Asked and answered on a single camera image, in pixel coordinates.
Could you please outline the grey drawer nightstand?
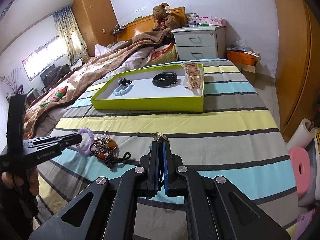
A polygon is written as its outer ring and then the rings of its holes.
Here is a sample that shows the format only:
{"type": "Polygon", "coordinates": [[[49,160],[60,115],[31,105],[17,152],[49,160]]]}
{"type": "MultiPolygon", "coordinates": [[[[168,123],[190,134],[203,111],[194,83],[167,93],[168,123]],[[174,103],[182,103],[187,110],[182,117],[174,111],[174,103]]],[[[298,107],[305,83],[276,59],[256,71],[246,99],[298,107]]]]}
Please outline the grey drawer nightstand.
{"type": "Polygon", "coordinates": [[[225,58],[225,27],[183,27],[172,33],[180,60],[225,58]]]}

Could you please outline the striped tablecloth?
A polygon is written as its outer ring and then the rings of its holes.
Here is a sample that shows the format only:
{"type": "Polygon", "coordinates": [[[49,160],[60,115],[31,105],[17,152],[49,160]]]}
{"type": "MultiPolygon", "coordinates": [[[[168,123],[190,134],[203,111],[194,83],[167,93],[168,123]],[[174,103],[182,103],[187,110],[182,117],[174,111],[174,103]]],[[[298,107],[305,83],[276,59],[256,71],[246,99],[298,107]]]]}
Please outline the striped tablecloth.
{"type": "Polygon", "coordinates": [[[278,126],[262,98],[242,73],[226,60],[204,61],[204,111],[161,113],[97,111],[91,97],[106,82],[93,83],[52,131],[60,136],[89,128],[109,135],[121,153],[132,157],[107,168],[97,158],[81,156],[74,148],[38,166],[41,223],[65,206],[100,176],[118,178],[148,153],[154,133],[169,138],[171,150],[200,175],[224,176],[282,226],[290,236],[297,227],[295,176],[278,126]]]}

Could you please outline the lime green shallow box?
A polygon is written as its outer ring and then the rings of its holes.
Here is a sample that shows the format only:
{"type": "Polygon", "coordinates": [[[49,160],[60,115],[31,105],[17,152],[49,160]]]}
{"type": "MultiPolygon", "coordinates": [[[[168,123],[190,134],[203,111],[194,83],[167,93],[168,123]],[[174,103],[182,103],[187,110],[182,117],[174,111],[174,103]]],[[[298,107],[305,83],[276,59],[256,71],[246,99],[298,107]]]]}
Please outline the lime green shallow box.
{"type": "Polygon", "coordinates": [[[96,110],[138,110],[169,112],[202,112],[204,105],[203,65],[200,69],[200,88],[185,87],[185,69],[181,64],[140,68],[111,77],[91,98],[96,110]],[[175,73],[177,82],[167,87],[157,87],[153,78],[162,73],[175,73]],[[124,95],[115,95],[122,79],[131,81],[131,89],[124,95]]]}

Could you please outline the white paper roll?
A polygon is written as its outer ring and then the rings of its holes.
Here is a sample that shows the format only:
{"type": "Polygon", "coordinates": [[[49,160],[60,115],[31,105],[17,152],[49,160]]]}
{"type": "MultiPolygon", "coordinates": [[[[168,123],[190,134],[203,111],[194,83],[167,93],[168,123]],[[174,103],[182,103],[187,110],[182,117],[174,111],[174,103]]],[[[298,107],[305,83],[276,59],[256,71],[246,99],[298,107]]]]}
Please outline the white paper roll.
{"type": "Polygon", "coordinates": [[[310,130],[309,127],[311,125],[311,121],[304,118],[293,136],[290,138],[289,142],[286,145],[288,151],[293,149],[294,147],[306,148],[308,144],[314,139],[316,130],[314,127],[310,130]]]}

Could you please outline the rose gold claw hair clip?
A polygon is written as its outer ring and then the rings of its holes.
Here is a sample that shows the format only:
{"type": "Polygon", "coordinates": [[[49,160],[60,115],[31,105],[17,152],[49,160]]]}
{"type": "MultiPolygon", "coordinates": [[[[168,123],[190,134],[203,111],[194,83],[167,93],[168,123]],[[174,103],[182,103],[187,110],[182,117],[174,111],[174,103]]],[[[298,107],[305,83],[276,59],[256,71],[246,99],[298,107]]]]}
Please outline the rose gold claw hair clip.
{"type": "Polygon", "coordinates": [[[183,85],[189,90],[201,89],[203,81],[203,71],[197,62],[184,62],[182,67],[185,71],[183,85]]]}

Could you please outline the black wristband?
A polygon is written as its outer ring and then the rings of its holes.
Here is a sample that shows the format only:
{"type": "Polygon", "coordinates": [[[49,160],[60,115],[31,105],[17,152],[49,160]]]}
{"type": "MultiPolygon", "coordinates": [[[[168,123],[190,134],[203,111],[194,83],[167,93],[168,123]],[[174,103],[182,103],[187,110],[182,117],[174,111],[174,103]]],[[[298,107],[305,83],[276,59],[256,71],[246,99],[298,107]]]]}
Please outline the black wristband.
{"type": "Polygon", "coordinates": [[[152,78],[152,84],[156,87],[169,87],[177,82],[177,74],[174,72],[162,72],[152,78]]]}

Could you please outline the pink foam stool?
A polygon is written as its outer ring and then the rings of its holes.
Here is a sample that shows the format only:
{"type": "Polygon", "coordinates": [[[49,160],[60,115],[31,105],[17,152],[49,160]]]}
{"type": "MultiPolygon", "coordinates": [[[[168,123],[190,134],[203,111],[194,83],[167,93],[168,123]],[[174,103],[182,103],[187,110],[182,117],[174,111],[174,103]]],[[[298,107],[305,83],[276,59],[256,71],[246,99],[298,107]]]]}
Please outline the pink foam stool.
{"type": "Polygon", "coordinates": [[[308,190],[311,180],[310,158],[304,148],[295,146],[289,150],[289,156],[295,175],[298,199],[308,190]]]}

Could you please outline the patterned window curtain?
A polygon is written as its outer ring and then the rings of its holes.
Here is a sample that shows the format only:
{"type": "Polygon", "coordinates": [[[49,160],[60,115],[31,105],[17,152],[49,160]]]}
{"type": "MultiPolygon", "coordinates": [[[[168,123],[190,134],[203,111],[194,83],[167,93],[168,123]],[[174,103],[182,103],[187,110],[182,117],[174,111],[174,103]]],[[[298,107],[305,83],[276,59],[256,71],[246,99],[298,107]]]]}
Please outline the patterned window curtain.
{"type": "Polygon", "coordinates": [[[72,64],[78,59],[87,56],[87,44],[80,33],[71,6],[64,7],[53,13],[55,29],[62,41],[63,54],[72,64]]]}

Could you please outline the black small hair clip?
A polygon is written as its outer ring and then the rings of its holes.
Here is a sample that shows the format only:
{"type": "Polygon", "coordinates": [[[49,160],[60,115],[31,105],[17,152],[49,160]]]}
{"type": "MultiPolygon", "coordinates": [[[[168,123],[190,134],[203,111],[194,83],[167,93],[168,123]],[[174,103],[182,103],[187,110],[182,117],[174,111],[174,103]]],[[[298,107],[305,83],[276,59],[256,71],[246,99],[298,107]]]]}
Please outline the black small hair clip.
{"type": "Polygon", "coordinates": [[[118,81],[119,85],[121,86],[127,86],[128,84],[131,84],[132,81],[131,80],[128,80],[126,78],[122,78],[118,81]]]}

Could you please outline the wooden wardrobe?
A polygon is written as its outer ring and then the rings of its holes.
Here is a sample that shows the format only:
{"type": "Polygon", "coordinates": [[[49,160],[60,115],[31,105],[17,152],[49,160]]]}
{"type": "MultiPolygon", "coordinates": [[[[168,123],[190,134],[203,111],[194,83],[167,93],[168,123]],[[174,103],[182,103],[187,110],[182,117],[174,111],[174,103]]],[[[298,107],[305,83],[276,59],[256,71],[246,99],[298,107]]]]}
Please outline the wooden wardrobe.
{"type": "Polygon", "coordinates": [[[95,55],[95,45],[107,46],[113,43],[111,31],[118,21],[111,0],[74,0],[72,12],[89,56],[95,55]]]}

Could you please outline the red green plaid cushion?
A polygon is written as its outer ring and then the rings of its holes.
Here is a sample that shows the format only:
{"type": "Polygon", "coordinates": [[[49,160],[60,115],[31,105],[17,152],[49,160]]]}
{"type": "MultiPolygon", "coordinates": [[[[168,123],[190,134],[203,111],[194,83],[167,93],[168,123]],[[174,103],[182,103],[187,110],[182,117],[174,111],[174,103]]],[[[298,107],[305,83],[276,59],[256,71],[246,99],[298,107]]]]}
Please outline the red green plaid cushion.
{"type": "Polygon", "coordinates": [[[58,102],[60,99],[62,99],[63,96],[67,93],[68,86],[63,86],[61,88],[57,88],[54,90],[47,99],[43,100],[40,103],[40,108],[48,105],[51,102],[58,102]]]}

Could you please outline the orange storage box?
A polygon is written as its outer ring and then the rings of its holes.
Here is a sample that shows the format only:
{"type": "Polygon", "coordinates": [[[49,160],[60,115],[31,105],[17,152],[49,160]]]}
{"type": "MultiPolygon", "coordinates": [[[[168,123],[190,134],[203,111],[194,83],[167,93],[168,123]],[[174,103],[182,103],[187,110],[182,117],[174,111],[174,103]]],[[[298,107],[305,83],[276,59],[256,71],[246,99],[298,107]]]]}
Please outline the orange storage box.
{"type": "Polygon", "coordinates": [[[242,40],[230,44],[226,49],[226,56],[240,71],[253,74],[256,73],[256,66],[261,60],[260,53],[242,40]]]}

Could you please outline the wooden door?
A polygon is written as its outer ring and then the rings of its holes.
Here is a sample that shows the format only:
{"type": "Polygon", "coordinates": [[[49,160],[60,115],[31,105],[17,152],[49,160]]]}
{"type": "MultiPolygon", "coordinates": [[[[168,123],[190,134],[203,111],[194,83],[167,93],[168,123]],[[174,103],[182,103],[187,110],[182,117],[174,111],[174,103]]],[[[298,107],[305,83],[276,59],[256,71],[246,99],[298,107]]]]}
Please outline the wooden door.
{"type": "Polygon", "coordinates": [[[280,132],[289,141],[319,110],[319,23],[304,0],[275,0],[279,53],[276,91],[280,132]]]}

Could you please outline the pink floral box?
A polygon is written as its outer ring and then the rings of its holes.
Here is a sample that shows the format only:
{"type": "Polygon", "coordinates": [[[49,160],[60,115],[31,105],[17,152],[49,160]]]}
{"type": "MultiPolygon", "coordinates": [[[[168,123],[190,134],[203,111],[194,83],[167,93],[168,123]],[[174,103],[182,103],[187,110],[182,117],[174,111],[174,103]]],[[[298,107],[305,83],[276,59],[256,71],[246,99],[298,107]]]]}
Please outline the pink floral box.
{"type": "Polygon", "coordinates": [[[220,26],[220,27],[226,27],[227,21],[224,18],[219,17],[198,17],[197,18],[198,24],[207,24],[209,26],[220,26]]]}

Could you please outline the yellow mattress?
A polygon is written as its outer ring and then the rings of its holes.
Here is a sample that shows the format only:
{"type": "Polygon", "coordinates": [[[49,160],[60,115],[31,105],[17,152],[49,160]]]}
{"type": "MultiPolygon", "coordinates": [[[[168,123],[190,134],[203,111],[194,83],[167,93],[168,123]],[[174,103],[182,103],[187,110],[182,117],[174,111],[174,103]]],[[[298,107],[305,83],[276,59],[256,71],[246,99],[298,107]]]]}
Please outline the yellow mattress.
{"type": "Polygon", "coordinates": [[[148,56],[147,66],[164,64],[169,62],[175,62],[178,60],[178,53],[176,44],[171,42],[170,44],[161,46],[151,51],[148,56]]]}

